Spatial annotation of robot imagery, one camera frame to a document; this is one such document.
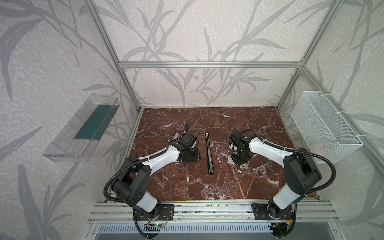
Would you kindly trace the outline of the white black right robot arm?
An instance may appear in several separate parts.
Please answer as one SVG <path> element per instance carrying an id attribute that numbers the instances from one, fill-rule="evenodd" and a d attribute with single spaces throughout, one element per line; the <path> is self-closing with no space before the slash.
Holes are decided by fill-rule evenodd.
<path id="1" fill-rule="evenodd" d="M 304 148 L 286 148 L 262 138 L 256 131 L 245 136 L 244 133 L 235 131 L 229 136 L 229 146 L 233 153 L 231 158 L 237 165 L 247 163 L 254 155 L 261 155 L 284 168 L 286 183 L 264 207 L 252 203 L 256 216 L 279 219 L 292 205 L 296 205 L 307 195 L 329 187 L 336 179 L 336 168 L 327 158 L 307 151 Z M 324 184 L 315 185 L 322 179 L 322 174 L 314 158 L 326 163 L 331 170 L 331 176 Z"/>

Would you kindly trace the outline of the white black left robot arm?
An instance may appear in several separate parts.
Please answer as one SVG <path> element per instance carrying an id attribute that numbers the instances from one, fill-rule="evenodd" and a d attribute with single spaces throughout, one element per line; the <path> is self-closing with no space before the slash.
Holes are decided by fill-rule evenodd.
<path id="1" fill-rule="evenodd" d="M 198 138 L 189 133 L 186 123 L 183 134 L 167 142 L 162 150 L 146 157 L 128 156 L 121 168 L 105 184 L 103 194 L 106 200 L 125 203 L 135 210 L 156 217 L 160 214 L 161 203 L 147 191 L 151 176 L 162 168 L 173 164 L 199 162 Z"/>

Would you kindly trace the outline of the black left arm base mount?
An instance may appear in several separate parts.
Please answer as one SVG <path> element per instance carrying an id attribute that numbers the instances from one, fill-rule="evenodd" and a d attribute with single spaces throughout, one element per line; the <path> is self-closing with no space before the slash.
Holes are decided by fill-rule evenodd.
<path id="1" fill-rule="evenodd" d="M 149 221 L 149 220 L 171 221 L 173 220 L 174 213 L 175 213 L 175 205 L 173 204 L 156 205 L 151 212 L 146 212 L 141 208 L 134 209 L 134 216 L 137 221 Z"/>

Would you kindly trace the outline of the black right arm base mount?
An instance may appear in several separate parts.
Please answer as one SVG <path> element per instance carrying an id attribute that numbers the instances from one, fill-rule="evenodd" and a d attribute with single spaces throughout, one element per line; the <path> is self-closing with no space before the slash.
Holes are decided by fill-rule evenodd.
<path id="1" fill-rule="evenodd" d="M 256 220 L 292 220 L 293 209 L 288 206 L 281 210 L 273 204 L 251 204 L 252 211 Z"/>

